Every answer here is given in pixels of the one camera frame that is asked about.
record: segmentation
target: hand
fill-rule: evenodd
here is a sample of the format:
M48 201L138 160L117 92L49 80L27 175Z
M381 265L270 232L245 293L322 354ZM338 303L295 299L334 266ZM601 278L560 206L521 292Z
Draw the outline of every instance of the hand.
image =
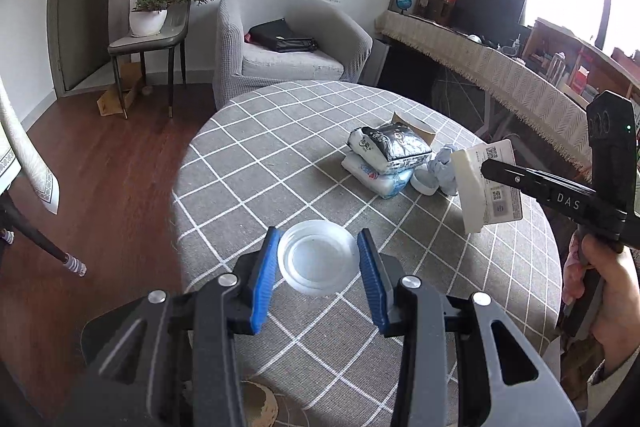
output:
M640 346L638 272L628 248L615 253L593 235L582 240L582 253L605 280L602 305L591 325L591 333L604 348L604 371L610 375ZM565 304L582 297L585 271L586 267L580 264L578 238L574 233L563 270L562 300Z

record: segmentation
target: wooden floor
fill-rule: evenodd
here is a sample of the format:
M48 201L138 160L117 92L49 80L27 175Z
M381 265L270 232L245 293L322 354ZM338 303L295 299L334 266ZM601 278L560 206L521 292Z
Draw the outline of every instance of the wooden floor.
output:
M190 139L214 112L210 86L166 87L136 100L129 120L100 117L95 93L58 100L29 135L60 182L58 215L26 179L10 193L62 250L87 265L80 279L16 233L0 266L0 357L47 419L84 363L80 331L89 319L155 288L180 290L168 227L170 191Z

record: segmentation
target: black bag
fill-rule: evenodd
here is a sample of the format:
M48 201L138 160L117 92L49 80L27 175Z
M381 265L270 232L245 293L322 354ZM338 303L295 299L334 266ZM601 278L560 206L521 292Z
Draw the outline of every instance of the black bag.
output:
M296 35L284 19L258 24L249 35L251 42L278 53L314 52L318 48L315 39Z

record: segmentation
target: bonsai plant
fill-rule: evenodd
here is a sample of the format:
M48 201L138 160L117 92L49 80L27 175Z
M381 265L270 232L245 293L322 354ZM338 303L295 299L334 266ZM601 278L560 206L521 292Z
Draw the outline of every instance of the bonsai plant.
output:
M169 6L193 1L206 4L211 0L136 0L136 5L129 15L131 33L138 37L159 33Z

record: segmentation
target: round table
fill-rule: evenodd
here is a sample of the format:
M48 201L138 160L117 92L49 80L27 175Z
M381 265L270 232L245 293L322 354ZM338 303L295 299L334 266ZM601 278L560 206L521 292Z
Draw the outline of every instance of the round table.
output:
M435 150L448 142L460 148L481 143L427 107L344 82L286 82L231 100L191 141L175 183L184 288L196 290L231 270L240 254L260 248L270 225L284 231L306 219L328 219L353 235L369 228L380 251L443 293L489 293L542 352L558 318L561 277L539 204L523 196L523 220L468 236L457 197L424 196L407 185L383 200L340 165L349 132L390 121L395 110L436 129ZM281 395L285 425L390 423L401 339L378 334L359 275L338 295L309 298L277 272L262 332L236 336L236 349L242 375ZM447 350L453 422L452 335Z

